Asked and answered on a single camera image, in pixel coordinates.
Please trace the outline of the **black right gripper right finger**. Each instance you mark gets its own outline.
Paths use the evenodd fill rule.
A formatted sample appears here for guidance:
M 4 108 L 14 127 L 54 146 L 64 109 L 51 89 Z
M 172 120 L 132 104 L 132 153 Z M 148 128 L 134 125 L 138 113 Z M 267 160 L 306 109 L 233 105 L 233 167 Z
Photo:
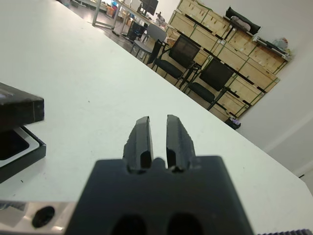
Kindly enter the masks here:
M 180 119 L 175 115 L 167 116 L 166 157 L 168 169 L 184 172 L 192 165 L 195 157 L 194 144 Z

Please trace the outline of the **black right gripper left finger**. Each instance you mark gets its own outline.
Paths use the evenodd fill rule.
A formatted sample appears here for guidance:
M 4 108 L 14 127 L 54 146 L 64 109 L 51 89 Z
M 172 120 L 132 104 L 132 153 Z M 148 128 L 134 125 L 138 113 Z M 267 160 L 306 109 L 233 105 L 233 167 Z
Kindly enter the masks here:
M 123 161 L 131 174 L 143 174 L 153 161 L 153 145 L 148 116 L 138 119 L 123 149 Z

